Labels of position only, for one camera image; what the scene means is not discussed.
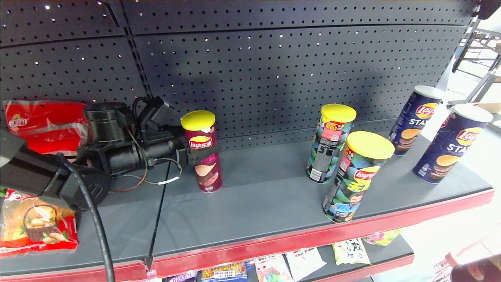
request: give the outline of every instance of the gray shelf surface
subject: gray shelf surface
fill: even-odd
[[[406,156],[394,156],[382,167],[355,219],[492,189],[460,162],[439,185],[415,177],[411,169],[428,144],[420,136]],[[187,169],[166,191],[154,254],[332,224],[322,211],[329,184],[315,184],[305,174],[311,146],[307,141],[221,152],[223,187],[211,194],[200,192],[194,169]]]
[[[406,156],[393,157],[384,165],[364,196],[356,219],[491,189],[489,183],[461,163],[439,185],[417,179],[410,170],[428,143],[420,136]],[[311,145],[307,141],[221,152],[224,184],[212,194],[200,192],[194,169],[187,169],[180,180],[167,186],[154,255],[332,224],[321,208],[329,185],[315,184],[305,174]],[[157,166],[148,173],[148,179],[163,180],[165,172],[166,165]],[[171,168],[169,177],[177,172]],[[135,181],[120,179],[116,185],[126,188]],[[144,259],[147,255],[161,192],[160,186],[142,185],[127,193],[110,194],[99,206],[114,262]],[[72,254],[2,259],[0,273],[29,274],[102,265],[88,213],[83,213],[78,224],[78,236],[80,244]]]
[[[167,164],[151,170],[148,179],[165,179]],[[122,178],[115,186],[121,189],[132,187],[135,178]],[[143,260],[150,247],[155,218],[162,195],[162,186],[142,185],[125,193],[110,193],[98,206],[113,262]],[[101,247],[96,238],[96,228],[91,214],[84,212],[77,221],[78,248],[74,253],[45,253],[12,258],[2,258],[1,275],[41,273],[68,270],[103,264]]]
[[[399,259],[405,256],[410,256],[414,254],[412,248],[407,244],[402,236],[398,236],[391,242],[388,246],[375,246],[364,242],[365,250],[372,263],[376,265],[379,263],[384,263]],[[336,260],[334,259],[334,252],[330,245],[318,247],[320,256],[322,256],[323,261],[327,264],[324,265],[319,270],[313,272],[312,274],[301,279],[301,282],[316,281],[323,278],[333,277],[343,273],[356,271],[364,267],[368,267],[368,264],[341,264],[336,265]],[[248,272],[248,282],[257,282],[258,276],[256,274],[256,269],[253,267],[253,271]]]

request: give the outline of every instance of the store shelf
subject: store shelf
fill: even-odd
[[[155,167],[152,170],[155,174],[150,174],[148,178],[154,181],[165,179],[166,167],[166,164]],[[136,183],[134,178],[123,178],[116,181],[115,186],[124,189]],[[110,193],[98,206],[115,263],[117,281],[146,278],[142,260],[148,254],[161,194],[160,186],[142,185],[130,192]],[[101,247],[89,212],[82,213],[77,227],[79,245],[74,253],[2,258],[0,280],[18,281],[28,277],[36,281],[43,281],[43,278],[52,281],[55,277],[71,281],[102,280],[106,276]]]
[[[321,202],[329,185],[315,184],[305,175],[311,141],[222,152],[220,191],[200,192],[193,169],[169,184],[153,266],[158,276],[168,276],[327,245],[490,202],[491,186],[461,163],[439,185],[417,179],[410,169],[428,143],[420,137],[407,156],[389,160],[374,178],[355,219],[346,224],[327,220]],[[158,167],[148,178],[160,180],[164,173]],[[121,180],[118,185],[133,182]],[[117,281],[136,279],[131,277],[136,274],[143,275],[138,279],[145,277],[144,264],[138,260],[147,254],[160,194],[159,187],[143,185],[132,192],[111,194],[99,207],[112,256],[121,264],[116,268]],[[2,259],[2,281],[103,278],[94,236],[90,215],[84,213],[75,253]]]
[[[221,153],[223,188],[200,193],[188,170],[169,187],[155,243],[159,276],[326,245],[419,223],[489,203],[490,184],[459,163],[439,185],[411,168],[429,141],[378,172],[355,219],[333,224],[321,203],[328,184],[305,175],[311,141]]]
[[[323,261],[327,264],[300,280],[300,282],[352,282],[386,270],[411,264],[414,260],[414,251],[402,236],[395,238],[388,246],[375,246],[366,242],[364,242],[364,246],[372,265],[361,263],[336,265],[332,247],[330,245],[318,247]],[[254,267],[248,273],[248,282],[258,282]]]

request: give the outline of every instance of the chip can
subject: chip can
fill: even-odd
[[[327,104],[320,113],[306,174],[313,182],[323,184],[334,173],[357,112],[346,105]]]
[[[323,203],[327,218],[334,222],[353,218],[372,178],[394,150],[388,139],[372,132],[356,131],[348,135],[334,183]]]
[[[442,90],[431,86],[414,87],[414,91],[390,131],[390,141],[395,146],[395,155],[403,156],[407,153],[435,113],[444,94]]]
[[[492,119],[482,108],[454,106],[412,172],[425,182],[438,184]]]
[[[181,119],[190,149],[202,149],[217,145],[214,127],[215,115],[210,111],[198,110],[187,113]],[[210,155],[195,165],[200,190],[206,193],[217,191],[222,185],[219,153]]]

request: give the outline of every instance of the snack package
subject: snack package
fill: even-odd
[[[247,282],[244,262],[229,263],[202,270],[202,282]]]
[[[294,282],[281,254],[254,260],[259,282]]]
[[[350,239],[332,244],[336,265],[343,263],[371,264],[360,238]]]
[[[295,282],[319,270],[327,263],[322,260],[317,248],[300,249],[285,254]]]
[[[85,106],[70,101],[4,101],[9,130],[40,154],[76,154],[87,140]]]
[[[377,232],[372,235],[363,237],[362,240],[366,241],[371,245],[387,246],[391,243],[400,233],[402,229],[395,229],[385,232]]]
[[[75,212],[7,190],[2,205],[0,256],[47,250],[75,250]]]
[[[195,282],[198,272],[195,270],[186,273],[164,278],[162,282]]]

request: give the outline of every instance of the black pegboard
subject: black pegboard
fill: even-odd
[[[351,132],[358,130],[388,131],[395,124],[396,118],[355,122]],[[313,140],[316,128],[296,129],[272,133],[253,134],[248,136],[227,137],[219,140],[221,150],[238,150],[259,146]]]
[[[435,85],[466,27],[356,26],[136,36],[153,95],[217,115],[220,137],[315,126],[326,103],[394,118]]]
[[[138,34],[329,25],[468,25],[477,1],[127,1]]]
[[[125,37],[0,49],[2,100],[120,101],[145,91]]]
[[[0,46],[124,35],[113,21],[121,13],[110,15],[116,7],[106,9],[98,1],[1,1]]]

